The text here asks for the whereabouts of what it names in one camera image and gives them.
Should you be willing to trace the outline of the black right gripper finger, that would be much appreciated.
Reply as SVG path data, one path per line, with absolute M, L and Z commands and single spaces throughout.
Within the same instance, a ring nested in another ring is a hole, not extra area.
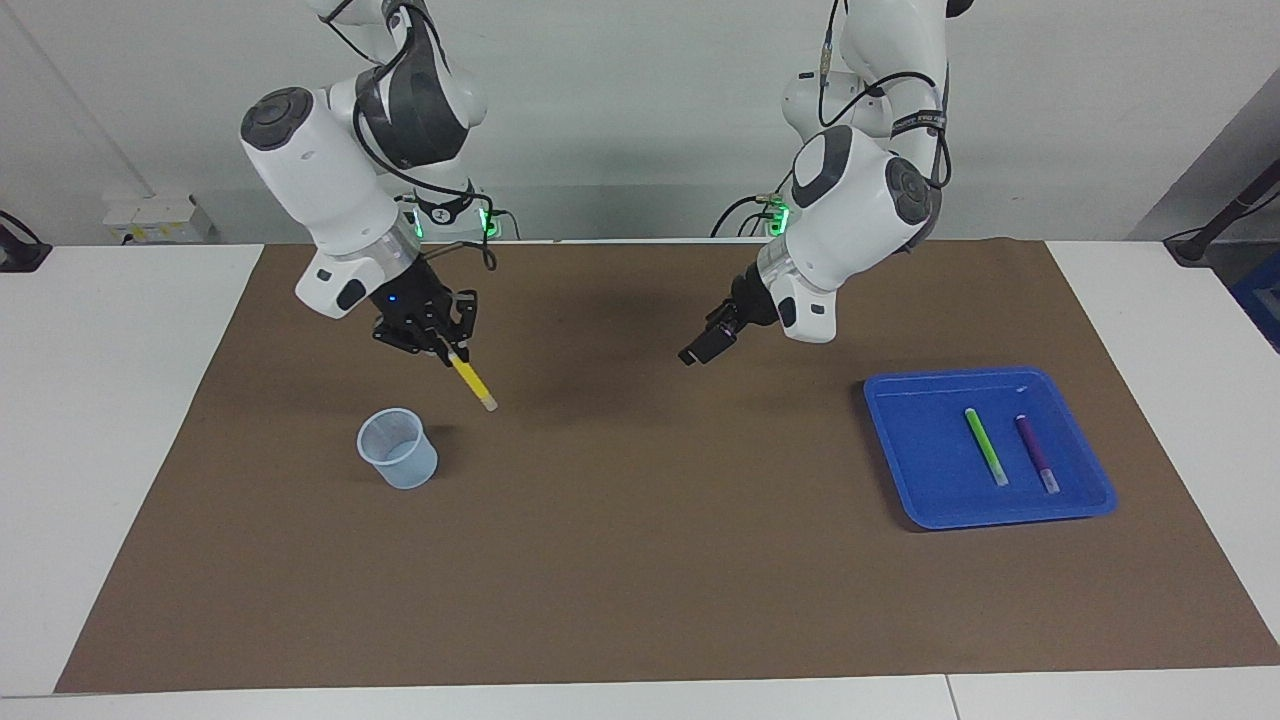
M 470 363 L 468 342 L 477 319 L 476 292 L 451 292 L 445 310 L 445 365 Z
M 411 355 L 425 354 L 426 356 L 438 359 L 440 363 L 452 363 L 451 346 L 448 343 L 442 343 L 438 340 L 428 340 L 426 342 L 422 342 L 420 340 L 406 338 L 398 334 L 376 334 L 375 340 Z

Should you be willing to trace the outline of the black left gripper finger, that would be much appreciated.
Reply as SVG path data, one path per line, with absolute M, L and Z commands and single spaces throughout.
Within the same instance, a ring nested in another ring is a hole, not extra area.
M 686 366 L 708 364 L 723 351 L 726 351 L 726 328 L 708 325 L 695 340 L 678 351 L 678 359 Z

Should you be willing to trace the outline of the yellow marker pen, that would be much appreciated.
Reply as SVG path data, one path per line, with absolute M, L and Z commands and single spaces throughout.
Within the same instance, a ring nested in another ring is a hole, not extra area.
M 451 366 L 460 375 L 460 378 L 467 386 L 467 388 L 475 396 L 475 398 L 484 406 L 484 409 L 488 413 L 494 413 L 499 407 L 497 397 L 485 384 L 483 378 L 475 372 L 472 365 L 465 361 L 458 354 L 452 351 L 449 351 L 448 359 Z

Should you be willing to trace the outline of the green marker pen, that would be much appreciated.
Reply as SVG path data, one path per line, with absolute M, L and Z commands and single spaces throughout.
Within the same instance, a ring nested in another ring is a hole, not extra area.
M 964 410 L 964 416 L 995 484 L 997 487 L 1009 486 L 1009 475 L 1004 470 L 1004 465 L 1000 461 L 995 445 L 991 441 L 979 413 L 974 407 L 966 407 Z

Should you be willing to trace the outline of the purple marker pen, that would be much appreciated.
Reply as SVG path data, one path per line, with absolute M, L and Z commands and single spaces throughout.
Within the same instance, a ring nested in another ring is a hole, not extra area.
M 1048 495 L 1059 495 L 1060 484 L 1030 418 L 1027 414 L 1018 414 L 1014 423 L 1044 491 Z

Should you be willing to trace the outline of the clear plastic cup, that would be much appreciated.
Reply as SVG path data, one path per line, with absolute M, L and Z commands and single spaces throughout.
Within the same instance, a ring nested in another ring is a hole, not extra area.
M 425 484 L 439 466 L 439 452 L 426 437 L 421 419 L 403 407 L 384 409 L 366 419 L 358 429 L 356 450 L 396 489 Z

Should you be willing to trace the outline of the brown paper table mat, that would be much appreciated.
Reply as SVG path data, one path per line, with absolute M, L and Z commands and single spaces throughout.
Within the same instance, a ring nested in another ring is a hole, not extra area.
M 265 249 L 56 683 L 65 693 L 1280 664 L 1042 243 L 942 241 L 845 286 L 832 345 L 676 354 L 733 245 L 506 246 L 488 413 L 448 370 L 293 295 Z M 881 373 L 1030 365 L 1117 492 L 1096 519 L 924 532 L 861 400 Z M 357 454 L 403 407 L 439 452 Z

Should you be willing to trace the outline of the blue plastic tray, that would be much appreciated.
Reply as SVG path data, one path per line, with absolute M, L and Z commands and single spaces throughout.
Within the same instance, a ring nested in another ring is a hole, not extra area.
M 905 514 L 927 530 L 1098 518 L 1115 488 L 1053 379 L 1034 366 L 886 373 L 864 397 Z M 1007 473 L 997 487 L 964 410 L 974 407 Z M 1027 414 L 1060 484 L 1048 495 L 1014 418 Z

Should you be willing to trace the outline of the black stand base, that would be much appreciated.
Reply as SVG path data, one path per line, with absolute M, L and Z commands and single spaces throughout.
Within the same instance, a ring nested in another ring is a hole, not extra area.
M 0 274 L 36 272 L 51 251 L 24 222 L 0 210 Z

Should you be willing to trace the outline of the black stand with pole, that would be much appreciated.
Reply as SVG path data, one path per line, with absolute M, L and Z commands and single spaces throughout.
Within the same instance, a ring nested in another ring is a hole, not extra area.
M 1280 156 L 1204 224 L 1169 236 L 1162 245 L 1180 266 L 1203 266 L 1210 246 L 1239 220 L 1280 199 Z

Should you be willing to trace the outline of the blue box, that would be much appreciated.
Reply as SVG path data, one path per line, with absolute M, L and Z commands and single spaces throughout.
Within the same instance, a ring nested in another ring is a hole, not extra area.
M 1280 272 L 1258 266 L 1230 284 L 1229 290 L 1244 314 L 1280 354 Z

